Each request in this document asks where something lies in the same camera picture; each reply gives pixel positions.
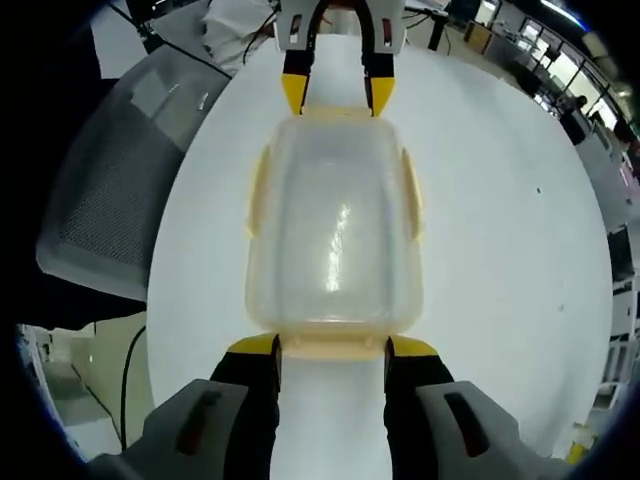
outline white tabletop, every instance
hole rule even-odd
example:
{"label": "white tabletop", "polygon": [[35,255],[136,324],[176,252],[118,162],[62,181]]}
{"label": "white tabletop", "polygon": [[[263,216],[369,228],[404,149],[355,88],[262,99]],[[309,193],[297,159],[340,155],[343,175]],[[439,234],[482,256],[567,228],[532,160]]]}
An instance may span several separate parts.
{"label": "white tabletop", "polygon": [[[358,42],[318,37],[308,105],[365,105]],[[246,218],[261,149],[290,115],[282,60],[269,41],[238,73],[171,191],[148,296],[156,404],[259,332],[245,310]],[[495,77],[406,47],[396,78],[383,116],[425,202],[424,309],[406,334],[510,412],[538,452],[561,453],[591,407],[611,325],[608,249],[587,175],[559,123]],[[390,478],[383,406],[381,360],[285,358],[272,478]]]}

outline gray mesh chair back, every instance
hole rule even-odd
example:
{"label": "gray mesh chair back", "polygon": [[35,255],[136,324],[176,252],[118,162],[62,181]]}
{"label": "gray mesh chair back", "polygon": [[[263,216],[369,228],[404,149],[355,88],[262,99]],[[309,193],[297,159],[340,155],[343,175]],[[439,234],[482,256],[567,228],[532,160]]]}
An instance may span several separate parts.
{"label": "gray mesh chair back", "polygon": [[83,126],[51,193],[36,258],[44,273],[146,300],[171,186],[228,79],[163,46]]}

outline black cable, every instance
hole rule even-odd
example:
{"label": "black cable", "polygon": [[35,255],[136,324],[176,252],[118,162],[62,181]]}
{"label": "black cable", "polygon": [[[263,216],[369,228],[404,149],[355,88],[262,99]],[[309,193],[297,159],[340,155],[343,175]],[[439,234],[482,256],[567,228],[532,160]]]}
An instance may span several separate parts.
{"label": "black cable", "polygon": [[242,64],[243,65],[247,64],[247,53],[249,53],[249,49],[251,48],[251,45],[253,45],[255,43],[255,41],[258,39],[258,35],[260,35],[260,32],[262,32],[262,30],[269,23],[269,20],[271,20],[275,16],[275,14],[277,12],[278,12],[278,9],[276,7],[276,8],[273,9],[273,12],[271,12],[271,14],[266,18],[266,20],[264,22],[262,22],[262,25],[260,26],[260,28],[258,28],[258,30],[256,30],[253,33],[253,37],[251,38],[251,41],[247,45],[247,48],[245,48],[244,53],[242,54]]}
{"label": "black cable", "polygon": [[421,18],[420,20],[418,20],[416,23],[412,23],[411,25],[409,25],[407,27],[407,30],[411,30],[414,27],[417,27],[418,25],[420,25],[421,23],[426,22],[427,20],[429,20],[431,18],[431,15],[427,15],[425,14],[424,18]]}
{"label": "black cable", "polygon": [[449,32],[447,32],[447,27],[444,27],[444,36],[447,39],[447,43],[449,47],[447,48],[447,57],[451,54],[451,39],[449,38]]}
{"label": "black cable", "polygon": [[129,365],[131,364],[131,355],[133,349],[140,338],[140,335],[147,329],[146,325],[143,325],[138,333],[136,333],[131,340],[129,350],[127,351],[127,358],[124,361],[124,369],[122,370],[122,388],[120,389],[120,443],[122,444],[122,450],[127,448],[127,376],[129,375]]}
{"label": "black cable", "polygon": [[87,392],[89,392],[89,394],[93,397],[93,399],[98,402],[98,405],[100,405],[103,410],[105,412],[107,412],[107,414],[109,415],[109,418],[111,418],[111,423],[113,424],[113,430],[116,432],[116,436],[118,437],[118,441],[120,442],[120,446],[122,446],[122,437],[120,437],[120,434],[118,433],[118,427],[116,426],[116,421],[113,418],[113,415],[111,414],[111,410],[109,410],[107,408],[107,406],[102,402],[102,400],[100,400],[100,398],[98,398],[98,396],[95,394],[95,392],[91,389],[91,387],[89,385],[87,385],[87,383],[84,381],[84,379],[82,378],[82,375],[80,375],[80,373],[78,372],[78,370],[76,370],[76,367],[74,367],[73,365],[71,365],[71,369],[75,372],[75,374],[78,376],[78,378],[80,379],[80,381],[82,382],[82,385],[84,386],[84,388],[87,390]]}
{"label": "black cable", "polygon": [[192,60],[195,60],[196,62],[200,62],[203,65],[206,65],[207,67],[212,68],[213,70],[215,70],[216,72],[220,73],[221,75],[224,75],[229,80],[231,80],[231,78],[233,78],[233,77],[231,77],[231,75],[229,75],[227,72],[222,70],[220,67],[217,67],[216,65],[213,65],[212,63],[209,63],[206,60],[198,58],[195,55],[193,55],[192,53],[189,53],[186,50],[184,50],[183,48],[177,46],[176,44],[166,40],[158,32],[155,32],[155,31],[154,32],[149,32],[146,27],[136,24],[136,22],[133,20],[133,18],[131,18],[126,13],[124,13],[122,10],[120,10],[115,5],[112,5],[111,3],[107,3],[107,5],[109,6],[109,8],[111,8],[111,10],[116,12],[118,15],[120,15],[122,18],[124,18],[127,22],[129,22],[131,25],[133,25],[135,27],[135,29],[138,31],[138,34],[140,36],[146,37],[146,36],[150,36],[150,35],[155,35],[167,47],[173,48],[174,50],[182,53],[183,55],[186,55],[187,57],[191,58]]}

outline transparent plastic box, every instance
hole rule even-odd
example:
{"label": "transparent plastic box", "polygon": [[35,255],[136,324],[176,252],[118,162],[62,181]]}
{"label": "transparent plastic box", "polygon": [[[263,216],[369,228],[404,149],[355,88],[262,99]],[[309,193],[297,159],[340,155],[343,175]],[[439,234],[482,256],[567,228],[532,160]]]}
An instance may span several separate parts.
{"label": "transparent plastic box", "polygon": [[420,217],[389,122],[308,109],[284,121],[254,181],[249,316],[291,355],[381,354],[422,311]]}

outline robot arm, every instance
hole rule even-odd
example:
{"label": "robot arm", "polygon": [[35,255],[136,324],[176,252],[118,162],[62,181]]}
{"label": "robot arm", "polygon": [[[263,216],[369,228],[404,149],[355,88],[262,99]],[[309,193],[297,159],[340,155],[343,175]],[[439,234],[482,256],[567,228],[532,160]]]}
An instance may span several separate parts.
{"label": "robot arm", "polygon": [[279,48],[286,52],[282,85],[289,106],[294,115],[302,113],[318,27],[333,3],[349,6],[360,21],[367,103],[372,115],[378,116],[395,85],[393,56],[400,53],[405,40],[405,0],[280,0],[276,36]]}
{"label": "robot arm", "polygon": [[[210,380],[155,409],[142,438],[89,464],[97,478],[266,480],[279,422],[277,335],[234,344]],[[560,460],[519,439],[516,420],[469,382],[454,382],[424,342],[386,344],[384,412],[394,480],[555,479]]]}

